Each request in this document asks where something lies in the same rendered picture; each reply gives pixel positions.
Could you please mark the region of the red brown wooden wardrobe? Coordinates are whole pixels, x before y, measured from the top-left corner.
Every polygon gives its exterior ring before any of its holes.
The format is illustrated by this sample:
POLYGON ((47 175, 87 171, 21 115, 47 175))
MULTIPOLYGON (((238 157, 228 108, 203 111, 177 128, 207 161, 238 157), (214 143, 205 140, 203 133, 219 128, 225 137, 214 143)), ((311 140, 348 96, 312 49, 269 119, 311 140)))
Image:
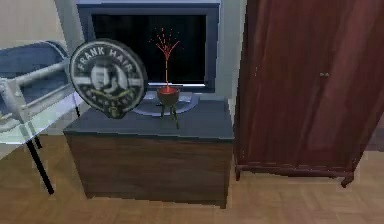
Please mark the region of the red brown wooden wardrobe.
POLYGON ((247 0, 235 172, 340 178, 384 114, 384 0, 247 0))

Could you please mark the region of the glass table with black legs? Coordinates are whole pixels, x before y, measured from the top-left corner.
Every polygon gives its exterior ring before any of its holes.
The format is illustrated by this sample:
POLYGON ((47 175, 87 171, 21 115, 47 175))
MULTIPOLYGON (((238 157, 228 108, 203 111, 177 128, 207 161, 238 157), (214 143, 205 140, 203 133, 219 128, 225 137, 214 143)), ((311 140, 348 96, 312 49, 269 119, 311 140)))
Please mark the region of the glass table with black legs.
POLYGON ((80 116, 80 106, 84 104, 85 101, 77 93, 71 93, 34 115, 27 123, 18 124, 12 129, 0 133, 0 151, 3 151, 5 147, 7 147, 7 150, 13 150, 22 145, 27 146, 50 195, 54 193, 54 188, 37 151, 37 149, 42 148, 39 143, 39 134, 47 132, 52 125, 56 124, 67 113, 75 111, 80 116))

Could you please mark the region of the red plant in red pot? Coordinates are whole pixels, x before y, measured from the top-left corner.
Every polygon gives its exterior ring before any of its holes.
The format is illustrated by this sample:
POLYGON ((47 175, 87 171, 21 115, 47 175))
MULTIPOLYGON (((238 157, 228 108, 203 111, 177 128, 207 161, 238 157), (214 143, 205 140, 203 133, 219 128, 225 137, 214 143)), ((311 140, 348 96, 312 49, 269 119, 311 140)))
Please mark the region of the red plant in red pot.
POLYGON ((164 27, 161 27, 154 39, 151 42, 162 52, 164 56, 165 66, 165 84, 160 86, 156 90, 157 98, 160 102, 161 113, 160 119, 165 117, 165 109, 168 108, 170 117, 174 120, 176 128, 179 129, 179 120, 176 112, 176 104, 179 100, 180 89, 173 87, 169 83, 168 72, 169 72, 169 60, 173 50, 180 43, 180 41, 173 36, 172 30, 167 31, 164 27))

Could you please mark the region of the grey framed television set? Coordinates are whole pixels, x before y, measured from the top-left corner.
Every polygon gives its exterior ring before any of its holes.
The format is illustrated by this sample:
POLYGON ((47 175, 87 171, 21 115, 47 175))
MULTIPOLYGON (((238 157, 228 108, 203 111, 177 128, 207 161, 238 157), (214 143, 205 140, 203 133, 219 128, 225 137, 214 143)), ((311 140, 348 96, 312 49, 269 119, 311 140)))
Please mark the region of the grey framed television set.
POLYGON ((109 38, 129 46, 142 59, 148 92, 135 108, 158 117, 156 91, 180 90, 178 113, 215 91, 220 0, 75 0, 84 38, 109 38))

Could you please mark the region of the round black printed sign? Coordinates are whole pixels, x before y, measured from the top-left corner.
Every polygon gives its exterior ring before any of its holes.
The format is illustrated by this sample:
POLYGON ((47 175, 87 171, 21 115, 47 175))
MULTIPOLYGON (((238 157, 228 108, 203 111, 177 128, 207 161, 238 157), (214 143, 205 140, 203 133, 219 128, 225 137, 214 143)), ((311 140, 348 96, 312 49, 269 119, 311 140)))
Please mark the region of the round black printed sign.
POLYGON ((84 42, 69 62, 69 80, 78 95, 108 118, 122 119, 147 92, 148 76, 140 57, 107 38, 84 42))

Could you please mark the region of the dark wooden tv cabinet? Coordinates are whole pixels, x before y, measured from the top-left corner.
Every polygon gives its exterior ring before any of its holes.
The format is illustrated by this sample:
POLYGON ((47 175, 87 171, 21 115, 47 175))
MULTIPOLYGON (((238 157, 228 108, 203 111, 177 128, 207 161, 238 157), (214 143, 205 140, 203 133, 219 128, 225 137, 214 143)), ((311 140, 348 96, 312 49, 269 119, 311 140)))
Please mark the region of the dark wooden tv cabinet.
POLYGON ((224 100, 202 100, 177 120, 90 109, 63 133, 89 198, 227 204, 234 136, 224 100))

